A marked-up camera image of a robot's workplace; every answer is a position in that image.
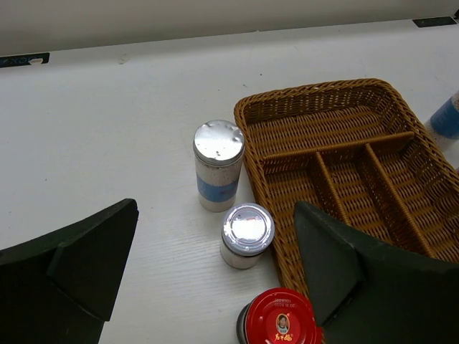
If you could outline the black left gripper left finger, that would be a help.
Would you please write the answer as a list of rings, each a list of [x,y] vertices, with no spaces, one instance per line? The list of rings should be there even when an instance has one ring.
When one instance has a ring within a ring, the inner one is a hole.
[[[2,343],[98,343],[138,222],[123,199],[1,251]]]

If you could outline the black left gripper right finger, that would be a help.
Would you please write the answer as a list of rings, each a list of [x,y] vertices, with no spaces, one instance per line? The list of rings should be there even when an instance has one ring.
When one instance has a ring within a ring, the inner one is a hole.
[[[327,343],[456,343],[458,265],[409,252],[294,207],[316,323]]]

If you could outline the red-lid chili sauce jar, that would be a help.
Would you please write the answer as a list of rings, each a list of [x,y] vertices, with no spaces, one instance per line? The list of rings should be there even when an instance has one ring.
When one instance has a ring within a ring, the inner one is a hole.
[[[322,342],[311,302],[284,287],[266,290],[245,305],[237,318],[236,333],[244,344]]]

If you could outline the short white-lid spice jar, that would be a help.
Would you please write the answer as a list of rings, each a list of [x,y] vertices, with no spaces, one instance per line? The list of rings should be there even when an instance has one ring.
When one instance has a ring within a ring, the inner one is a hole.
[[[223,260],[235,269],[250,269],[272,243],[275,222],[259,204],[238,204],[224,215],[221,235]]]

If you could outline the tall silver-lid spice bottle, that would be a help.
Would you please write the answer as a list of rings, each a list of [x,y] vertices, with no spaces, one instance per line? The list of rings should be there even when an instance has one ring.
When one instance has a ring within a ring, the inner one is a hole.
[[[193,151],[200,204],[211,212],[228,210],[240,179],[243,132],[229,121],[210,120],[197,128]]]

